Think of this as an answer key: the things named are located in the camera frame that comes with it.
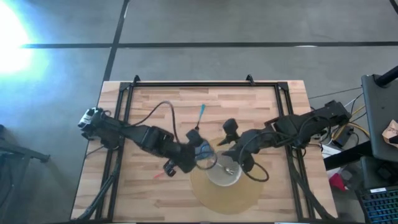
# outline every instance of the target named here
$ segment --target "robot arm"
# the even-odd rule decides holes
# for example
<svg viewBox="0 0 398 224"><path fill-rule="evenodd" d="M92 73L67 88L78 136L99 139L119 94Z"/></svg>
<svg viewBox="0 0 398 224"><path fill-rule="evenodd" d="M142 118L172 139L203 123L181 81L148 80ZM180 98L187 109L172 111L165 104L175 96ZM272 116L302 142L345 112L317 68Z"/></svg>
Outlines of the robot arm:
<svg viewBox="0 0 398 224"><path fill-rule="evenodd" d="M196 166L197 151L200 151L200 146L206 144L206 140L194 129L187 133L188 143L174 142L174 135L162 128L131 126L106 115L101 108L88 109L78 127L82 130L82 136L87 139L99 137L101 144L108 149L116 149L119 146L119 138L123 136L134 141L149 154L168 158L163 168L170 177L175 174L175 166L184 173L190 172Z"/></svg>
<svg viewBox="0 0 398 224"><path fill-rule="evenodd" d="M264 123L264 129L250 129L240 137L236 133L238 125L235 120L229 119L223 126L226 138L219 145L235 141L236 144L224 155L230 156L248 172L254 165L251 154L257 154L260 149L286 145L304 148L314 134L321 133L327 127L346 124L350 118L351 115L341 103L331 101L303 115L292 114L272 119Z"/></svg>

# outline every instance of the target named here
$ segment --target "gray floor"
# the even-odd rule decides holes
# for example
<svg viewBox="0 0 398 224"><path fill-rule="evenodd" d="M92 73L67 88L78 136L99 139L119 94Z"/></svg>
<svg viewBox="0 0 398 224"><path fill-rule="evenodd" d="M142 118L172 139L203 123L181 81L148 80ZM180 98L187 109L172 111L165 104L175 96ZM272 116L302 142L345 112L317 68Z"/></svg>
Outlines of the gray floor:
<svg viewBox="0 0 398 224"><path fill-rule="evenodd" d="M8 6L19 19L25 44L111 43L122 4L7 0L0 9ZM397 25L388 0L131 0L120 42L395 41ZM109 51L25 49L18 54L30 60L26 67L0 70L0 124L21 146L51 154L48 164L32 161L9 223L68 220L87 145L76 124L98 101ZM1 54L3 67L18 58ZM242 80L251 74L304 80L313 97L360 86L361 75L384 73L397 57L398 47L119 49L110 80ZM310 102L315 108L330 100L345 104L360 93ZM366 118L358 123L367 126ZM360 221L358 203L346 194L334 194L338 210Z"/></svg>

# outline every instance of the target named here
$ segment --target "keyboard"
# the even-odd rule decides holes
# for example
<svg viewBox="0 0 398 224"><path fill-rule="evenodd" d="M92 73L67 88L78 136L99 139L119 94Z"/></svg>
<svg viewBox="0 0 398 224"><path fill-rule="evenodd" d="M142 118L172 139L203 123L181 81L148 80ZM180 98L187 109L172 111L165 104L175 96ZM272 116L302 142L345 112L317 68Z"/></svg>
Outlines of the keyboard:
<svg viewBox="0 0 398 224"><path fill-rule="evenodd" d="M367 223L398 223L398 185L356 192Z"/></svg>

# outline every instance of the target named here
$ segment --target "black metal frame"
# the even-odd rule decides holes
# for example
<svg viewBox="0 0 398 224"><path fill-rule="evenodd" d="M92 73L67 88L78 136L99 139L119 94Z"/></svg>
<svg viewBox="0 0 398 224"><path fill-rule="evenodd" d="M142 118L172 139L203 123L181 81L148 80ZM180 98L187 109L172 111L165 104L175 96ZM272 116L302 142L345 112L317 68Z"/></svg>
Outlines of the black metal frame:
<svg viewBox="0 0 398 224"><path fill-rule="evenodd" d="M277 107L279 111L279 116L284 115L284 109L282 106L282 98L281 98L281 91L283 91L287 103L287 110L288 114L293 114L293 106L292 102L290 99L290 93L289 93L289 86L287 82L255 82L250 75L248 75L247 79L248 82L139 82L140 78L136 76L134 78L134 81L132 83L126 83L122 82L119 87L119 95L118 95L118 101L116 103L116 108L115 108L115 118L118 118L120 115L120 110L122 107L122 99L124 97L124 93L126 90L128 90L128 95L127 95L127 102L126 102L126 109L125 109L125 114L124 114L124 119L123 121L128 121L129 117L129 111L132 103L132 94L134 87L174 87L174 86L183 86L183 87L192 87L192 86L202 86L202 87L209 87L209 86L252 86L252 87L272 87L274 88L275 91L275 97L276 97L276 102L277 102ZM120 138L119 142L119 147L117 150L112 150L108 151L106 155L106 160L105 160L105 165L104 165L104 172L103 172L103 181L102 185L106 182L106 180L109 177L109 172L111 168L111 161L113 158L113 152L117 151L118 156L117 160L121 163L121 159L123 158L123 150L124 150L124 138ZM300 195L299 195L299 188L298 188L298 182L297 178L300 178L302 181L300 181L301 188L305 187L306 189L303 189L304 192L310 192L309 191L309 186L308 186L308 179L307 179L307 173L305 170L304 166L304 160L303 160L303 155L301 151L297 151L297 160L299 164L299 173L297 172L295 166L294 166L294 157L292 155L292 149L290 146L285 147L286 155L287 155L287 164L289 168L289 174L290 174L290 181L292 184L292 192L294 196L294 204L295 204L295 209L296 209L296 214L297 214L297 220L300 221L314 221L314 222L332 222L330 220L317 220L315 218L315 212L314 212L314 206L312 205L312 202L316 200L314 195L306 195L306 204L307 204L307 210L308 210L308 218L303 217L303 210L302 210L302 204L300 201ZM101 202L97 206L96 209L96 215L95 219L93 220L71 220L70 223L109 223L113 221L113 213L114 213L114 206L116 203L116 195L117 195L117 190L118 190L118 182L119 182L119 173L120 173L120 168L121 166L117 167L118 174L116 175L116 178L114 179L112 183L112 190L111 190L111 200L109 201L109 209L108 209L108 214L106 218L102 218L102 213L103 213L103 200L104 198L101 199Z"/></svg>
<svg viewBox="0 0 398 224"><path fill-rule="evenodd" d="M11 189L5 198L2 212L0 213L0 220L5 219L11 207L10 205L14 203L14 197L20 191L22 181L24 180L30 160L38 159L40 162L48 162L50 159L50 155L42 154L40 152L7 142L2 136L3 132L4 126L0 124L0 151L7 152L3 155L0 154L0 157L4 156L7 159L18 160L19 162L11 171L13 176L12 179L14 179L14 181L12 181Z"/></svg>

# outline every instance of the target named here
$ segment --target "butcher block tabletop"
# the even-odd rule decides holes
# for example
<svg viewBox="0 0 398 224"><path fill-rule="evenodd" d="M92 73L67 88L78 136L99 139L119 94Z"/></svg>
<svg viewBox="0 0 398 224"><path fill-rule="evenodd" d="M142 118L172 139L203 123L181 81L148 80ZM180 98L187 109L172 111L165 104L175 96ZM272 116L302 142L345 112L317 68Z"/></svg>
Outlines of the butcher block tabletop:
<svg viewBox="0 0 398 224"><path fill-rule="evenodd" d="M295 114L310 111L303 81L287 81ZM104 82L98 107L114 114L120 82ZM285 114L287 107L281 91ZM235 118L238 134L248 129L264 128L264 122L279 116L273 87L210 86L210 87L134 87L129 123L145 118L161 101L169 100L175 109L177 134L181 142L188 142L185 134L196 126L202 104L206 105L201 118L200 135L211 141L225 137L222 125ZM124 116L122 104L120 119ZM168 105L162 105L145 121L172 132L172 116ZM90 141L87 153L100 147ZM101 185L106 149L90 154L84 162L71 218L80 216L93 201ZM297 221L285 149L261 150L256 162L269 173L269 181L256 204L246 211L224 215L203 206L192 192L190 174L177 170L174 177L161 175L165 158L158 158L140 150L126 140L114 209L114 222L292 222ZM304 157L311 191L333 216L337 217L323 158L319 147L307 147ZM110 190L105 198L108 211ZM307 216L305 198L300 194L304 217Z"/></svg>

